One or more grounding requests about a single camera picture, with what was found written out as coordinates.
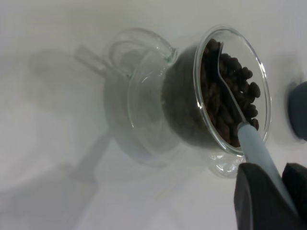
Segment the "white surface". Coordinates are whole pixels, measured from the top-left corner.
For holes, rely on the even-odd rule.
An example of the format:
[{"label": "white surface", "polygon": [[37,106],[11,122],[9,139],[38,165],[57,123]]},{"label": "white surface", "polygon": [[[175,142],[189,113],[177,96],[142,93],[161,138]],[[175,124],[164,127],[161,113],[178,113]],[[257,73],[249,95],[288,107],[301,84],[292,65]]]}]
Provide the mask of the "white surface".
[{"label": "white surface", "polygon": [[119,31],[145,27],[167,40],[236,27],[267,71],[267,147],[282,172],[307,166],[284,113],[291,82],[306,79],[305,0],[2,0],[0,2],[0,229],[235,230],[235,180],[199,153],[151,159],[132,132],[115,86],[75,62]]}]

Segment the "coffee bean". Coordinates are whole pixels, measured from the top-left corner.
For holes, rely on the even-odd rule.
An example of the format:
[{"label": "coffee bean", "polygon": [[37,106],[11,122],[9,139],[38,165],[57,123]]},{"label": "coffee bean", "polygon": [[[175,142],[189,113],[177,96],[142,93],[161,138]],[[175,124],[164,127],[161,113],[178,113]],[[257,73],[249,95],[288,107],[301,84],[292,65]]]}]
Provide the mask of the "coffee bean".
[{"label": "coffee bean", "polygon": [[243,93],[241,93],[239,91],[234,92],[234,97],[235,97],[237,102],[240,102],[244,99]]},{"label": "coffee bean", "polygon": [[220,97],[219,96],[213,96],[208,101],[208,109],[212,112],[213,115],[216,115],[219,111],[220,107]]},{"label": "coffee bean", "polygon": [[250,104],[252,104],[252,103],[255,101],[255,97],[249,95],[248,93],[246,93],[244,96],[245,96],[246,100],[248,100],[248,102],[249,102]]},{"label": "coffee bean", "polygon": [[226,133],[222,132],[222,131],[219,130],[219,129],[216,129],[216,131],[217,131],[218,134],[221,136],[221,138],[224,139],[224,141],[226,141],[228,144],[230,144],[230,136],[229,136],[229,134],[226,134]]},{"label": "coffee bean", "polygon": [[242,101],[239,102],[241,110],[246,110],[249,105],[250,102],[246,98],[244,98]]},{"label": "coffee bean", "polygon": [[226,82],[226,84],[229,86],[230,89],[233,87],[233,83],[229,78],[225,78],[224,81]]},{"label": "coffee bean", "polygon": [[243,67],[242,77],[245,79],[250,79],[252,76],[253,76],[252,71],[250,71],[247,67]]},{"label": "coffee bean", "polygon": [[227,65],[227,62],[230,60],[230,56],[228,54],[221,54],[220,55],[220,60],[224,62]]},{"label": "coffee bean", "polygon": [[233,119],[232,119],[232,117],[231,117],[231,115],[230,115],[230,113],[227,111],[227,110],[223,110],[221,113],[220,113],[220,115],[222,116],[222,118],[223,118],[223,120],[224,120],[224,122],[226,123],[226,124],[231,124],[231,123],[233,123],[234,121],[233,121]]},{"label": "coffee bean", "polygon": [[237,138],[238,137],[238,125],[232,124],[229,126],[230,136]]},{"label": "coffee bean", "polygon": [[245,109],[245,114],[248,117],[256,117],[258,115],[258,111],[256,106],[253,104],[249,104]]},{"label": "coffee bean", "polygon": [[238,91],[238,90],[239,90],[238,84],[234,83],[232,86],[232,91]]},{"label": "coffee bean", "polygon": [[229,135],[229,126],[225,124],[222,117],[218,116],[216,119],[216,127],[224,134]]},{"label": "coffee bean", "polygon": [[219,44],[217,43],[216,40],[212,38],[210,39],[206,47],[208,48],[209,52],[214,52],[219,48]]},{"label": "coffee bean", "polygon": [[215,82],[212,82],[211,85],[210,85],[212,91],[213,91],[213,94],[218,94],[218,91],[217,91],[217,84]]},{"label": "coffee bean", "polygon": [[227,73],[227,67],[224,65],[224,63],[221,60],[219,61],[219,70],[222,76],[224,76]]},{"label": "coffee bean", "polygon": [[254,96],[254,97],[257,97],[259,98],[260,97],[260,88],[259,86],[252,82],[248,88],[248,93],[251,95],[251,96]]},{"label": "coffee bean", "polygon": [[241,64],[238,62],[238,59],[235,57],[232,57],[229,61],[228,61],[228,67],[233,69],[234,71],[237,71],[239,69],[242,68]]},{"label": "coffee bean", "polygon": [[207,47],[204,50],[204,54],[209,54],[209,49]]},{"label": "coffee bean", "polygon": [[235,148],[238,148],[241,146],[238,138],[231,139],[230,144]]},{"label": "coffee bean", "polygon": [[257,131],[259,130],[259,121],[257,119],[253,118],[250,124],[254,126],[257,129]]},{"label": "coffee bean", "polygon": [[247,93],[249,89],[249,84],[247,83],[247,81],[239,86],[239,90],[242,91],[243,93]]}]

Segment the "roasted coffee bean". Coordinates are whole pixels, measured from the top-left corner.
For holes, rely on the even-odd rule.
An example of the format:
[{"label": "roasted coffee bean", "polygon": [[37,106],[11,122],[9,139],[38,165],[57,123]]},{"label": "roasted coffee bean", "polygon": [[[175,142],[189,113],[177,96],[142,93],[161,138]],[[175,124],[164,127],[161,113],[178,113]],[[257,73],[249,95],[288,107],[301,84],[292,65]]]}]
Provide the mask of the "roasted coffee bean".
[{"label": "roasted coffee bean", "polygon": [[208,89],[208,97],[212,97],[213,96],[213,89],[211,87],[209,87]]},{"label": "roasted coffee bean", "polygon": [[247,67],[243,67],[242,77],[245,79],[250,79],[252,76],[253,76],[252,71],[250,71]]},{"label": "roasted coffee bean", "polygon": [[227,67],[224,65],[224,63],[221,60],[219,61],[219,70],[222,76],[226,75]]},{"label": "roasted coffee bean", "polygon": [[256,117],[258,115],[258,111],[256,109],[256,106],[253,104],[249,104],[245,109],[245,114],[248,117]]},{"label": "roasted coffee bean", "polygon": [[259,129],[259,121],[258,121],[257,119],[253,118],[253,119],[251,120],[250,124],[251,124],[252,126],[254,126],[254,127],[257,129],[257,131],[258,131],[258,129]]},{"label": "roasted coffee bean", "polygon": [[246,110],[249,105],[250,102],[246,98],[244,98],[242,101],[239,102],[241,110]]},{"label": "roasted coffee bean", "polygon": [[251,96],[254,96],[254,97],[257,97],[259,98],[260,97],[260,88],[259,86],[252,82],[248,88],[248,93],[251,95]]},{"label": "roasted coffee bean", "polygon": [[212,82],[211,84],[210,84],[210,87],[211,87],[211,89],[212,89],[212,91],[213,91],[213,95],[215,95],[215,94],[218,94],[218,91],[217,91],[217,84],[215,83],[215,82]]},{"label": "roasted coffee bean", "polygon": [[233,74],[233,75],[229,76],[229,79],[230,79],[233,83],[236,83],[236,84],[237,84],[238,77],[237,77],[236,74]]},{"label": "roasted coffee bean", "polygon": [[248,93],[246,93],[244,96],[245,96],[246,100],[248,100],[248,102],[249,102],[250,104],[252,104],[252,103],[255,101],[255,97],[249,95]]},{"label": "roasted coffee bean", "polygon": [[238,137],[238,125],[231,124],[229,128],[230,128],[230,136],[237,138]]},{"label": "roasted coffee bean", "polygon": [[233,69],[234,71],[237,71],[242,68],[241,64],[238,62],[238,59],[235,57],[232,57],[228,61],[227,65],[229,68]]},{"label": "roasted coffee bean", "polygon": [[214,52],[219,48],[219,44],[212,38],[210,39],[206,47],[208,48],[209,52]]},{"label": "roasted coffee bean", "polygon": [[239,90],[242,91],[243,93],[247,93],[249,89],[249,84],[247,83],[247,81],[245,82],[245,84],[239,85]]},{"label": "roasted coffee bean", "polygon": [[204,83],[206,81],[207,81],[206,68],[205,68],[205,64],[202,62],[201,64],[201,83]]},{"label": "roasted coffee bean", "polygon": [[216,129],[216,131],[218,132],[218,134],[221,136],[221,138],[224,139],[224,141],[226,141],[228,144],[230,144],[230,136],[227,133],[224,133],[223,131]]},{"label": "roasted coffee bean", "polygon": [[216,115],[220,107],[220,97],[218,95],[213,96],[208,101],[208,109],[212,112],[213,115]]},{"label": "roasted coffee bean", "polygon": [[231,124],[231,123],[233,123],[234,121],[233,121],[233,119],[232,119],[232,117],[231,117],[231,115],[230,115],[230,113],[227,111],[227,110],[223,110],[221,113],[220,113],[220,115],[221,115],[221,117],[223,118],[223,120],[224,120],[224,122],[226,123],[226,124]]},{"label": "roasted coffee bean", "polygon": [[240,102],[244,99],[243,93],[241,93],[239,91],[234,92],[234,97],[235,97],[237,102]]},{"label": "roasted coffee bean", "polygon": [[231,139],[230,144],[235,148],[238,148],[241,146],[238,138]]},{"label": "roasted coffee bean", "polygon": [[216,127],[224,134],[229,135],[229,126],[225,124],[222,117],[218,116],[216,119]]},{"label": "roasted coffee bean", "polygon": [[220,102],[220,112],[227,110],[227,107],[224,103]]},{"label": "roasted coffee bean", "polygon": [[204,54],[209,54],[209,49],[207,47],[204,50]]},{"label": "roasted coffee bean", "polygon": [[226,84],[229,86],[230,89],[233,87],[233,83],[229,78],[224,78],[224,81],[226,82]]},{"label": "roasted coffee bean", "polygon": [[227,62],[230,60],[230,56],[228,54],[221,54],[220,55],[220,60],[223,61],[226,65],[227,65]]},{"label": "roasted coffee bean", "polygon": [[232,86],[232,91],[238,91],[239,90],[239,87],[238,87],[238,84],[234,83],[233,86]]},{"label": "roasted coffee bean", "polygon": [[209,118],[211,120],[211,123],[215,126],[216,125],[215,116],[210,111],[208,111],[208,116],[209,116]]}]

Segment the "glass handle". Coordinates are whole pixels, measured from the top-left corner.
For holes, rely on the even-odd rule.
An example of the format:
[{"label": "glass handle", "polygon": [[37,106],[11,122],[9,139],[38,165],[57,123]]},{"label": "glass handle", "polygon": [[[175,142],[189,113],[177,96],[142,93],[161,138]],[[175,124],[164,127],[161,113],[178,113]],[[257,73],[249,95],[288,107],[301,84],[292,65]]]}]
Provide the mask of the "glass handle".
[{"label": "glass handle", "polygon": [[174,49],[158,34],[141,28],[133,28],[119,33],[108,47],[108,57],[113,68],[130,78],[148,51],[158,52],[166,62],[176,55]]},{"label": "glass handle", "polygon": [[105,69],[113,69],[112,66],[85,46],[77,48],[74,54],[77,61],[83,63],[91,70],[101,74]]}]

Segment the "spoon handle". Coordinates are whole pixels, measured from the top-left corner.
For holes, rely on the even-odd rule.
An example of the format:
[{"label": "spoon handle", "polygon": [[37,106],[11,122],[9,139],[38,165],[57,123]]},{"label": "spoon handle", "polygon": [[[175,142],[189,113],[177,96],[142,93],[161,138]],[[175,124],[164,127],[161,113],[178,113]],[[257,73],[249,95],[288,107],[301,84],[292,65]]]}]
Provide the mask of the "spoon handle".
[{"label": "spoon handle", "polygon": [[259,165],[267,173],[280,195],[284,198],[294,213],[297,214],[292,198],[284,186],[277,168],[257,130],[250,124],[241,123],[238,127],[238,138],[246,157],[246,161]]}]

